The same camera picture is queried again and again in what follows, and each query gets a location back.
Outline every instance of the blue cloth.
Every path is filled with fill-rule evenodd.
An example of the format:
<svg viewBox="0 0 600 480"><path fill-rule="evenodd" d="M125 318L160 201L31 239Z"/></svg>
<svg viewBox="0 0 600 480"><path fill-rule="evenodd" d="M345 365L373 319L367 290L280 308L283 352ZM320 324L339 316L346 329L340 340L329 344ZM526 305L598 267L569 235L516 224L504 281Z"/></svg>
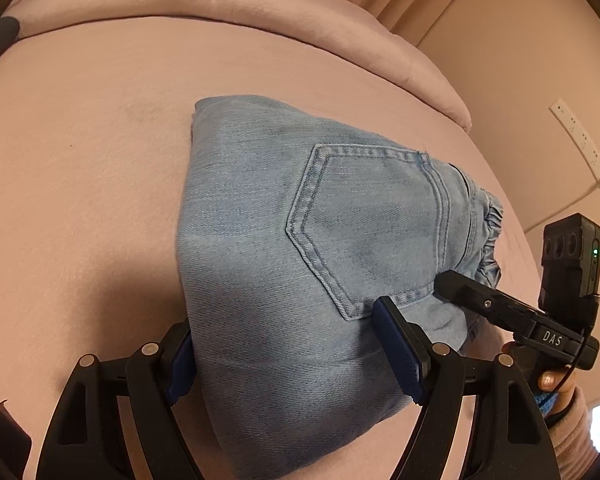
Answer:
<svg viewBox="0 0 600 480"><path fill-rule="evenodd" d="M549 392L540 392L537 388L532 389L532 393L534 394L534 399L536 400L536 404L540 406L542 402L551 395ZM549 412L554 408L555 401L558 400L558 395L555 394L551 399L549 399L544 406L540 408L540 413L545 418L549 415Z"/></svg>
<svg viewBox="0 0 600 480"><path fill-rule="evenodd" d="M427 153L268 98L204 99L192 128L177 250L203 396L237 477L278 478L408 403L378 296L460 348L434 277L496 285L502 207Z"/></svg>

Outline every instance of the fingernail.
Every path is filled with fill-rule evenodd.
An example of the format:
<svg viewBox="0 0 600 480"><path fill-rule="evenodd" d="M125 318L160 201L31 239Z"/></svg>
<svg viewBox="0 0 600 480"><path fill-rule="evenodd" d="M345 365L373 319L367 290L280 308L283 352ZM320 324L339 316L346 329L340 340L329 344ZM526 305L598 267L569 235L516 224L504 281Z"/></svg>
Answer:
<svg viewBox="0 0 600 480"><path fill-rule="evenodd" d="M549 374L544 374L541 380L541 388L550 388L554 384L554 378Z"/></svg>

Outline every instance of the pink blanket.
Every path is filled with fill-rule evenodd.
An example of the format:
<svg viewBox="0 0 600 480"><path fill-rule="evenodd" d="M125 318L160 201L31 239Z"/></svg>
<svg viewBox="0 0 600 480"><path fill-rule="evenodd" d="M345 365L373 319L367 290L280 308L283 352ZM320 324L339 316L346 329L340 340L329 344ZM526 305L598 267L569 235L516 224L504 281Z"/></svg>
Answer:
<svg viewBox="0 0 600 480"><path fill-rule="evenodd" d="M409 91L465 130L462 99L435 65L345 0L17 0L21 38L130 16L192 16L268 30L317 46Z"/></svg>

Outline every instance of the black device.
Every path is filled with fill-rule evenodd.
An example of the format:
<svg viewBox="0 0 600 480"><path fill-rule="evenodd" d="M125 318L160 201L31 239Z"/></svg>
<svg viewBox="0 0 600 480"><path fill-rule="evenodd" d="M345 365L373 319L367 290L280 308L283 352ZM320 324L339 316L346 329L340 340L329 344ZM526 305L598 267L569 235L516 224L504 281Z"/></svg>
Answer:
<svg viewBox="0 0 600 480"><path fill-rule="evenodd" d="M591 335L600 297L600 226L581 214L544 228L539 309L448 270L436 293L513 332L512 352L533 390L540 374L565 365L591 370L599 341Z"/></svg>

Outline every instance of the hand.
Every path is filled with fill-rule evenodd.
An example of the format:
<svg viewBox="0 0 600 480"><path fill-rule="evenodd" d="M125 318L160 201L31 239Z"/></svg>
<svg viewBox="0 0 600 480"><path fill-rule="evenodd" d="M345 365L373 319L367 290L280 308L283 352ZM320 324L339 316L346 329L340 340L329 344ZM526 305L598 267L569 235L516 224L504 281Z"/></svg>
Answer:
<svg viewBox="0 0 600 480"><path fill-rule="evenodd" d="M511 348L516 343L514 341L510 341L506 343L502 347L502 351L505 354L508 354ZM567 373L568 368L561 368L559 370L548 370L543 373L538 379L538 388L543 392L552 392L554 388L558 385L558 383L562 380L564 375ZM577 384L577 371L574 370L571 377L565 382L558 390L557 399L555 399L555 404L553 409L549 412L549 415L553 415L554 413L560 413L562 410L566 409L568 405L571 403L571 399L573 399L573 393L576 390Z"/></svg>

